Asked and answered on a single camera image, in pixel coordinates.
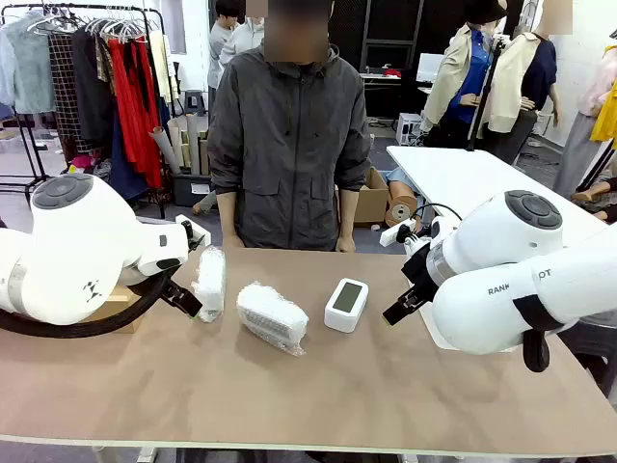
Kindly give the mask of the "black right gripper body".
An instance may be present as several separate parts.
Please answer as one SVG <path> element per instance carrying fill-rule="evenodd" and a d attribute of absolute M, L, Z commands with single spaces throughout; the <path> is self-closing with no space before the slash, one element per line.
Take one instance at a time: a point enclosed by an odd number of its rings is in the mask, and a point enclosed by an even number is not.
<path fill-rule="evenodd" d="M 427 270 L 430 239 L 408 237 L 404 242 L 404 247 L 408 259 L 402 267 L 402 273 L 407 278 L 410 289 L 415 292 L 436 292 L 438 285 Z"/>

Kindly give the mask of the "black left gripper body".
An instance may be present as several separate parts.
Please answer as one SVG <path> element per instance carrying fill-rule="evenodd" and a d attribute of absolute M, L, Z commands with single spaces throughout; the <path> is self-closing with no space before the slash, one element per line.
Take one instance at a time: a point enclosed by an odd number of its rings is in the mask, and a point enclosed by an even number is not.
<path fill-rule="evenodd" d="M 183 305 L 186 289 L 176 284 L 169 275 L 164 276 L 164 284 L 160 298 L 169 305 Z"/>

